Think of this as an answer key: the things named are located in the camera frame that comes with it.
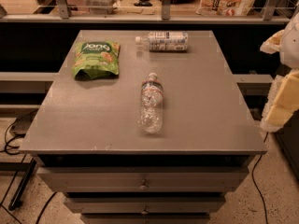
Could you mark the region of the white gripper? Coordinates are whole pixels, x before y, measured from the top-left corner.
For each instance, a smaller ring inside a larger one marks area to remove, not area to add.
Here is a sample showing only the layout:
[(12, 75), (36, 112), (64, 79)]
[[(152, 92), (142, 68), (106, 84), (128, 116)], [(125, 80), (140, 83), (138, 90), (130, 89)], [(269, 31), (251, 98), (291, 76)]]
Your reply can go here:
[[(299, 13), (260, 46), (268, 54), (279, 52), (280, 61), (292, 69), (299, 68)], [(270, 133), (281, 129), (299, 109), (299, 70), (273, 80), (264, 106), (261, 128)]]

